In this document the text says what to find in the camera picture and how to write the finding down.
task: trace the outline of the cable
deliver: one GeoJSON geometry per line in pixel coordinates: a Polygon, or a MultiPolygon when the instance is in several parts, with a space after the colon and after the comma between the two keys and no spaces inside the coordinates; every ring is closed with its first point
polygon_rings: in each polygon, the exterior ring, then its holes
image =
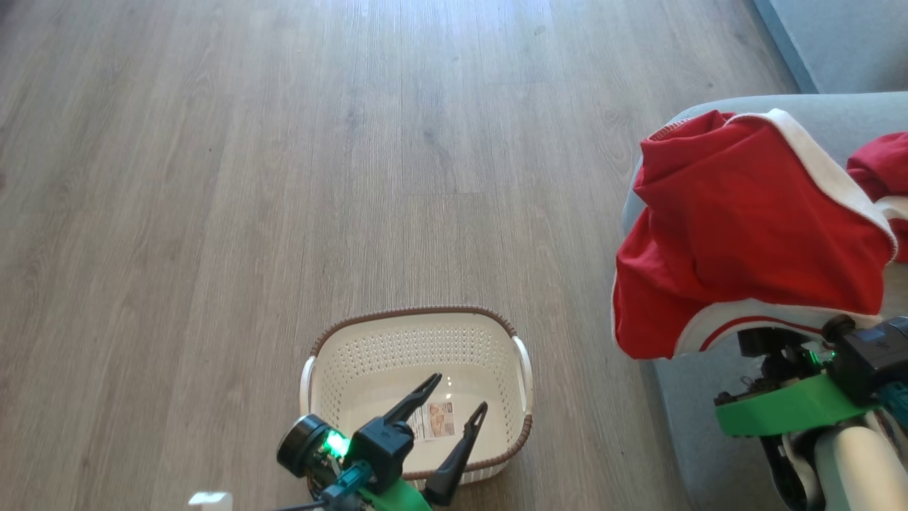
{"type": "Polygon", "coordinates": [[[299,506],[290,506],[290,507],[281,507],[279,509],[274,509],[273,511],[306,511],[307,509],[315,509],[316,507],[327,506],[328,503],[324,500],[316,500],[315,502],[310,502],[308,504],[300,504],[299,506]]]}
{"type": "Polygon", "coordinates": [[[902,426],[908,427],[908,386],[892,382],[879,390],[880,401],[902,426]]]}

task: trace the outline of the green mount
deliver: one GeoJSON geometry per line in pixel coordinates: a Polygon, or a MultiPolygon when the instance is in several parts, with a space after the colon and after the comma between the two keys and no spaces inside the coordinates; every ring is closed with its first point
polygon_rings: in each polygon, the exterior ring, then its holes
{"type": "Polygon", "coordinates": [[[855,406],[822,373],[766,394],[716,406],[716,418],[728,436],[775,436],[831,426],[877,408],[855,406]]]}
{"type": "Polygon", "coordinates": [[[375,495],[365,488],[360,490],[360,494],[371,502],[375,511],[432,511],[419,490],[403,479],[398,479],[381,495],[375,495]]]}

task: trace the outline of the red garment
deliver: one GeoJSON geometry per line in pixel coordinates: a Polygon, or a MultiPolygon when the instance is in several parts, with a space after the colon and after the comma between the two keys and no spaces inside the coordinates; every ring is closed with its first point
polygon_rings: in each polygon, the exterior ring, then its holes
{"type": "MultiPolygon", "coordinates": [[[[629,355],[703,351],[758,326],[818,336],[841,313],[878,321],[893,232],[789,114],[714,111],[641,147],[634,190],[647,207],[618,251],[612,295],[629,355]]],[[[896,192],[886,173],[864,171],[896,192]]]]}
{"type": "Polygon", "coordinates": [[[848,175],[889,219],[902,247],[898,262],[908,263],[908,132],[873,140],[848,158],[847,167],[848,175]]]}

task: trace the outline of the perforated basket side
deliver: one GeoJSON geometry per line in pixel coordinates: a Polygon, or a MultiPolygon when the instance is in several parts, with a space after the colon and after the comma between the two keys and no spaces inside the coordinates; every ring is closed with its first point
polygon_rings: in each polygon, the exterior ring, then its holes
{"type": "MultiPolygon", "coordinates": [[[[312,354],[312,356],[317,357],[321,353],[323,347],[325,346],[325,343],[331,338],[331,336],[333,336],[337,332],[341,331],[341,329],[346,328],[348,326],[354,326],[359,323],[377,321],[377,320],[381,320],[381,319],[394,318],[394,317],[400,317],[400,316],[437,315],[437,314],[482,315],[482,316],[489,317],[489,318],[495,320],[502,328],[504,328],[504,330],[508,333],[508,336],[510,336],[510,337],[517,336],[517,332],[514,329],[514,327],[510,324],[510,322],[508,322],[503,317],[499,316],[498,314],[496,314],[495,312],[493,312],[487,308],[475,307],[475,306],[443,306],[443,307],[405,308],[405,309],[392,310],[392,311],[378,313],[378,314],[357,316],[357,317],[353,317],[351,319],[341,321],[341,322],[333,325],[328,330],[326,330],[319,337],[318,341],[315,343],[315,346],[311,350],[311,354],[312,354]]],[[[395,360],[393,358],[395,356],[394,354],[396,353],[396,350],[407,349],[406,334],[407,333],[398,333],[396,335],[396,337],[400,337],[400,339],[398,339],[398,338],[394,338],[394,339],[373,338],[373,339],[371,339],[371,342],[378,342],[380,345],[382,343],[384,343],[384,346],[382,346],[382,349],[373,349],[373,350],[369,350],[370,346],[368,344],[363,344],[363,343],[369,343],[369,341],[362,340],[362,339],[355,339],[354,341],[352,341],[352,343],[354,345],[356,343],[360,343],[358,346],[352,346],[352,350],[350,350],[346,354],[332,353],[332,357],[334,357],[334,358],[336,358],[338,356],[346,357],[346,359],[341,360],[340,362],[335,362],[335,363],[341,363],[341,364],[345,365],[346,370],[352,370],[354,373],[356,373],[357,371],[376,371],[376,370],[381,370],[382,368],[389,368],[390,366],[394,366],[395,364],[401,363],[400,360],[395,360]],[[396,342],[401,342],[401,344],[399,346],[395,346],[394,343],[396,343],[396,342]],[[355,356],[354,355],[355,353],[362,353],[363,350],[369,352],[367,356],[355,356]]],[[[457,332],[447,332],[446,333],[447,336],[452,336],[452,335],[455,336],[456,334],[457,334],[457,332]]],[[[484,346],[484,347],[478,346],[476,353],[472,353],[472,354],[457,353],[457,350],[454,348],[451,348],[450,346],[448,348],[446,348],[444,340],[442,338],[440,338],[438,345],[437,346],[433,345],[430,352],[427,352],[422,355],[418,355],[418,356],[427,357],[425,360],[416,359],[414,362],[419,362],[420,364],[427,364],[427,363],[431,363],[431,362],[441,362],[441,363],[467,362],[467,363],[473,363],[476,365],[484,366],[484,364],[488,363],[487,362],[488,357],[503,356],[503,354],[490,353],[488,351],[490,349],[494,350],[494,349],[496,349],[496,347],[495,346],[484,346]]],[[[343,391],[343,388],[342,388],[343,372],[340,370],[331,370],[330,367],[328,369],[329,370],[326,371],[327,374],[324,377],[325,381],[323,383],[325,385],[325,389],[330,390],[330,391],[336,393],[336,396],[339,396],[343,391]]],[[[505,372],[506,371],[502,371],[501,369],[498,370],[499,374],[497,374],[497,376],[498,376],[497,379],[499,380],[499,392],[504,393],[503,398],[505,399],[506,402],[519,403],[520,402],[519,396],[513,396],[512,395],[513,391],[510,389],[511,385],[507,385],[507,383],[505,383],[507,381],[505,379],[505,378],[507,378],[507,375],[504,374],[505,372]]],[[[320,413],[323,414],[323,418],[325,418],[329,422],[337,421],[338,415],[340,414],[340,410],[337,406],[337,403],[331,402],[331,400],[326,400],[322,404],[325,406],[324,409],[320,410],[320,413]]],[[[508,421],[518,420],[518,417],[513,416],[513,414],[517,413],[517,412],[522,414],[522,412],[520,412],[519,410],[515,410],[513,412],[508,412],[507,420],[508,421]]],[[[478,462],[469,464],[467,466],[467,469],[464,473],[464,477],[462,479],[463,483],[478,481],[480,479],[484,479],[484,478],[495,475],[500,470],[500,467],[503,466],[504,464],[506,464],[508,462],[508,460],[511,457],[513,457],[520,450],[520,448],[526,443],[527,438],[529,436],[530,429],[532,428],[531,410],[528,410],[528,412],[529,413],[524,415],[523,424],[522,424],[522,426],[520,426],[519,433],[517,435],[515,435],[512,443],[508,447],[508,449],[500,456],[495,456],[492,458],[480,460],[478,462]]],[[[516,431],[517,427],[518,427],[517,425],[514,425],[513,429],[509,428],[508,430],[516,431]]],[[[403,476],[405,479],[407,479],[411,482],[419,482],[420,480],[424,480],[426,477],[428,477],[430,475],[431,475],[431,472],[427,471],[427,472],[405,473],[403,476]]]]}
{"type": "Polygon", "coordinates": [[[345,425],[339,414],[347,411],[349,392],[361,392],[350,386],[363,377],[421,366],[481,367],[494,378],[487,389],[494,394],[489,397],[502,405],[507,431],[507,443],[499,445],[497,454],[517,439],[524,416],[518,384],[521,363],[515,337],[508,334],[486,315],[463,312],[381,317],[346,325],[324,339],[315,357],[319,377],[313,410],[332,424],[345,425]]]}

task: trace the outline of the plastic basket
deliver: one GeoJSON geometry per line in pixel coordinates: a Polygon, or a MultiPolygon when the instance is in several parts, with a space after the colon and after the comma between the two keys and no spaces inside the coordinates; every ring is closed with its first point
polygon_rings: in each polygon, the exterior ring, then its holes
{"type": "Polygon", "coordinates": [[[436,372],[441,383],[425,407],[443,406],[453,421],[444,416],[445,424],[434,429],[418,420],[429,418],[423,410],[414,414],[417,440],[404,463],[404,479],[422,488],[482,401],[489,403],[489,412],[460,483],[494,476],[529,436],[533,375],[517,332],[488,309],[401,309],[332,326],[303,368],[300,412],[351,434],[436,372]]]}

